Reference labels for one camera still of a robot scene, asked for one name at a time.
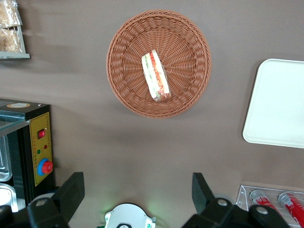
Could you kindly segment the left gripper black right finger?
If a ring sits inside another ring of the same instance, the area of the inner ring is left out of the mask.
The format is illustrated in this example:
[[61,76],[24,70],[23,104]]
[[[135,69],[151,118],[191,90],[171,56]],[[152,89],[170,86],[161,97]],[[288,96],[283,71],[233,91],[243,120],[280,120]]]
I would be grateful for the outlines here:
[[228,199],[216,198],[202,173],[193,173],[192,201],[196,214],[184,228],[288,228],[286,221],[273,208],[254,205],[245,211]]

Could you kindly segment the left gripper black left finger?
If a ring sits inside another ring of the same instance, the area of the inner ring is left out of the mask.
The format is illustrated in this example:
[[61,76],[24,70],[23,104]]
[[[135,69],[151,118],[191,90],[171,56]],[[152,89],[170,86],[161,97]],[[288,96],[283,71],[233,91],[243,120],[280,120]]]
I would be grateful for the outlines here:
[[68,223],[84,197],[84,174],[75,172],[51,197],[39,197],[29,204],[27,209],[31,227],[69,227]]

